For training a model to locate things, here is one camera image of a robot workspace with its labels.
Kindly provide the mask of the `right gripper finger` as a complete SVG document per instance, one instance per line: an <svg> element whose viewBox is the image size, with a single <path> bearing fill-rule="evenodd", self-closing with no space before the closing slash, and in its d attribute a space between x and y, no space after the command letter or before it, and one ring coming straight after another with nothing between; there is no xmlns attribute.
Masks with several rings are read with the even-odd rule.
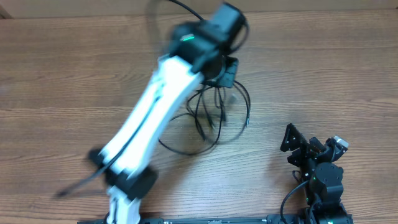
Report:
<svg viewBox="0 0 398 224"><path fill-rule="evenodd" d="M310 151L314 154L321 154L326 151L326 147L316 138L312 137L309 140Z"/></svg>
<svg viewBox="0 0 398 224"><path fill-rule="evenodd" d="M306 142L307 140L302 133L295 127L294 124L290 123L286 127L280 150L282 152L294 151Z"/></svg>

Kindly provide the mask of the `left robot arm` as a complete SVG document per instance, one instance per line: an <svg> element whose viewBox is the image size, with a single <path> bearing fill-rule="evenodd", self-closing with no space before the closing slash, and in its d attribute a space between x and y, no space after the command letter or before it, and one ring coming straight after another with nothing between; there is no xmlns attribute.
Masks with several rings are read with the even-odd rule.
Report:
<svg viewBox="0 0 398 224"><path fill-rule="evenodd" d="M104 174L109 212L102 223L139 223L142 198L157 179L149 167L156 142L184 99L199 85L232 88L239 64L233 42L247 26L243 13L224 2L209 20L175 26L141 98L116 135L89 158Z"/></svg>

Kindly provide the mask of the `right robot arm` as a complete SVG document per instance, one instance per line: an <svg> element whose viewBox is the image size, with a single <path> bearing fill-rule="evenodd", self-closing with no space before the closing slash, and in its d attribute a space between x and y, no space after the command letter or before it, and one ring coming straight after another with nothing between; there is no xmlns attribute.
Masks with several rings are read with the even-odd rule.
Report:
<svg viewBox="0 0 398 224"><path fill-rule="evenodd" d="M291 190L280 205L281 223L353 224L341 196L343 168L334 164L348 150L349 143L339 136L321 143L316 137L307 140L292 124L288 124L280 146L282 152L290 151L288 163L299 168L298 186ZM303 189L308 207L296 215L286 215L284 207L294 193Z"/></svg>

